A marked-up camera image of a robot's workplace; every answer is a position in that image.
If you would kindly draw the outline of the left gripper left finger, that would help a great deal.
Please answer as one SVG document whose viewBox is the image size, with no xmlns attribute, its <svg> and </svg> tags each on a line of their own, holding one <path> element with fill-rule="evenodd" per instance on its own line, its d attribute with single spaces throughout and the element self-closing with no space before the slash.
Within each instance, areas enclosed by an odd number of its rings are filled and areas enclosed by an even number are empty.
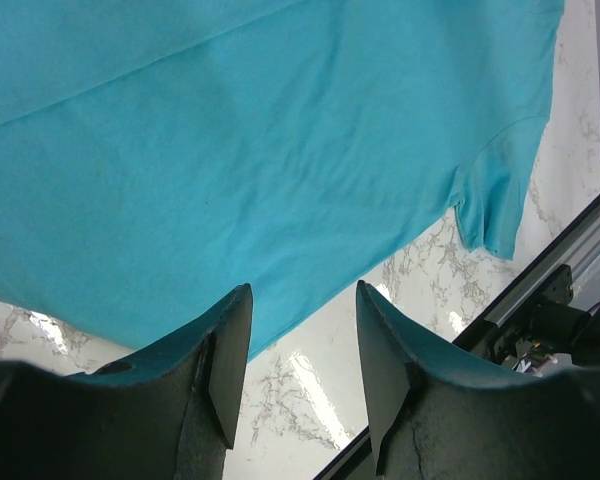
<svg viewBox="0 0 600 480">
<path fill-rule="evenodd" d="M 219 479 L 235 442 L 249 285 L 91 374 L 0 361 L 0 479 Z"/>
</svg>

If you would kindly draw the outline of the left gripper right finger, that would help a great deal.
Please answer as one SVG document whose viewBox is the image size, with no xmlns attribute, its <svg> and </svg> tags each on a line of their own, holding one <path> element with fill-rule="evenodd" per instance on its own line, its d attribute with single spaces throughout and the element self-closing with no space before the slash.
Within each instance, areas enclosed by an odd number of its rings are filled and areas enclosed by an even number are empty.
<svg viewBox="0 0 600 480">
<path fill-rule="evenodd" d="M 481 359 L 372 285 L 356 319 L 375 469 L 386 479 L 600 479 L 600 369 L 546 377 Z"/>
</svg>

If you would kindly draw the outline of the teal t shirt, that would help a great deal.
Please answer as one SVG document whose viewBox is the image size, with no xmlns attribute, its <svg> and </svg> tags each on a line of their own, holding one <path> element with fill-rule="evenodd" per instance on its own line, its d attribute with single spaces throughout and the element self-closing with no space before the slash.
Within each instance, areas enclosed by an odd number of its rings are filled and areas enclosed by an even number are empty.
<svg viewBox="0 0 600 480">
<path fill-rule="evenodd" d="M 454 209 L 509 259 L 560 1 L 0 1 L 0 301 L 256 355 Z"/>
</svg>

